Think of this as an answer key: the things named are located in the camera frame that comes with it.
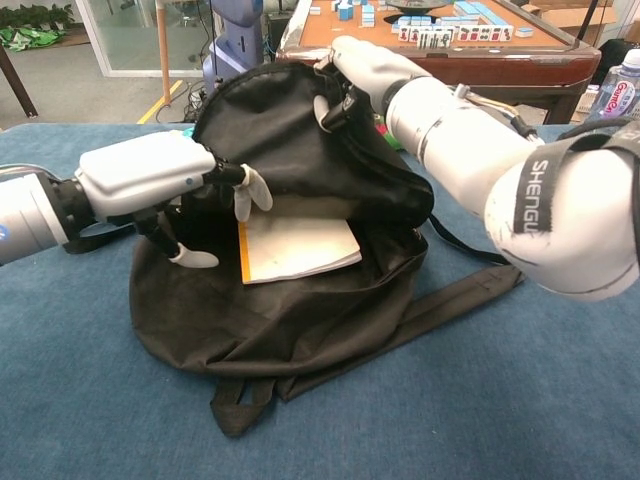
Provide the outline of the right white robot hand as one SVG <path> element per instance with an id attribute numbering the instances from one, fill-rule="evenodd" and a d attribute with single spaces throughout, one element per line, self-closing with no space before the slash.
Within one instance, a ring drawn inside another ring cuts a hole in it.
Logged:
<path id="1" fill-rule="evenodd" d="M 388 48 L 353 36 L 336 37 L 329 53 L 313 65 L 318 72 L 337 69 L 349 83 L 364 92 L 376 114 L 386 115 L 391 90 L 420 77 L 429 77 L 425 69 Z"/>

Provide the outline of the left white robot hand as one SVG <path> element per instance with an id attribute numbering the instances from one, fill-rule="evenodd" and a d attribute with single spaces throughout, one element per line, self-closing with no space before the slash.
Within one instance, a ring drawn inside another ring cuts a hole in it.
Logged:
<path id="1" fill-rule="evenodd" d="M 217 266 L 218 258 L 173 239 L 158 215 L 172 200 L 206 185 L 231 187 L 240 222 L 249 219 L 253 205 L 262 211 L 273 207 L 269 187 L 255 169 L 232 164 L 176 130 L 85 152 L 72 178 L 54 180 L 45 191 L 73 237 L 95 223 L 132 223 L 172 263 L 201 269 Z"/>

